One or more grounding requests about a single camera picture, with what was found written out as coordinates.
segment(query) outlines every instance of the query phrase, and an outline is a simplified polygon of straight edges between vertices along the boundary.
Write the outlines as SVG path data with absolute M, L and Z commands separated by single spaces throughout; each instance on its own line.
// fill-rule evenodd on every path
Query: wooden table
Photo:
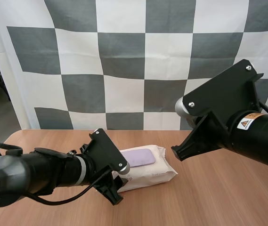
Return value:
M 24 152 L 40 146 L 61 152 L 89 142 L 88 131 L 22 130 L 7 144 Z M 108 131 L 119 149 L 155 144 L 167 149 L 166 159 L 179 173 L 165 184 L 122 193 L 112 206 L 91 189 L 61 206 L 24 198 L 0 208 L 0 226 L 268 226 L 268 166 L 226 150 L 177 160 L 171 146 L 189 131 Z M 52 201 L 74 196 L 83 187 L 56 188 Z

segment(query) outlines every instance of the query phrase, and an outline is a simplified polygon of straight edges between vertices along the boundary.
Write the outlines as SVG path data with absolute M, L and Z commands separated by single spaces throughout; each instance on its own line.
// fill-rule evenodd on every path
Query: wire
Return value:
M 58 205 L 62 205 L 62 204 L 66 204 L 69 202 L 72 202 L 76 199 L 78 199 L 79 197 L 83 196 L 88 190 L 90 190 L 98 181 L 100 181 L 103 177 L 105 177 L 106 175 L 108 175 L 109 173 L 111 173 L 111 170 L 107 170 L 105 171 L 99 178 L 97 178 L 94 182 L 92 182 L 85 190 L 83 190 L 82 192 L 80 192 L 78 195 L 70 198 L 70 199 L 66 199 L 66 200 L 62 200 L 62 201 L 48 201 L 46 199 L 40 198 L 30 192 L 27 191 L 0 191 L 0 195 L 7 195 L 7 194 L 18 194 L 18 195 L 22 195 L 25 196 L 27 198 L 33 199 L 37 202 L 40 202 L 42 204 L 48 205 L 48 206 L 58 206 Z

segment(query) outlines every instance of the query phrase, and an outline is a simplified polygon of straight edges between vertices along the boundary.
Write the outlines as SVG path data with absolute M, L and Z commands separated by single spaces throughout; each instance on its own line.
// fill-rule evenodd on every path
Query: white plastic package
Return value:
M 128 183 L 120 188 L 118 192 L 125 192 L 136 188 L 164 183 L 170 181 L 175 175 L 178 174 L 166 161 L 165 148 L 157 145 L 147 145 L 122 150 L 121 152 L 135 149 L 151 150 L 155 157 L 155 163 L 146 166 L 133 167 L 130 168 L 128 174 L 119 175 L 121 178 L 127 178 Z

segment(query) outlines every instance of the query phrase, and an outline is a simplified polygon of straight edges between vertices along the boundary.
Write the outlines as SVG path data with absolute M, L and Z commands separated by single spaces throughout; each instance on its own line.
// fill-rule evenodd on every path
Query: checkerboard backdrop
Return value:
M 268 0 L 0 0 L 0 24 L 33 128 L 189 129 L 176 101 L 244 58 L 268 104 Z

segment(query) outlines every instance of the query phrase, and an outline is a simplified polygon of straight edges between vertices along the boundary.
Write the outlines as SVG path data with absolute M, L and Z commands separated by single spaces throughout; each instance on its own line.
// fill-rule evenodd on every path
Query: wet wipes package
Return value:
M 163 147 L 147 145 L 122 150 L 121 153 L 129 162 L 130 171 L 126 175 L 119 175 L 127 178 L 128 183 L 118 192 L 164 183 L 177 175 L 166 161 Z

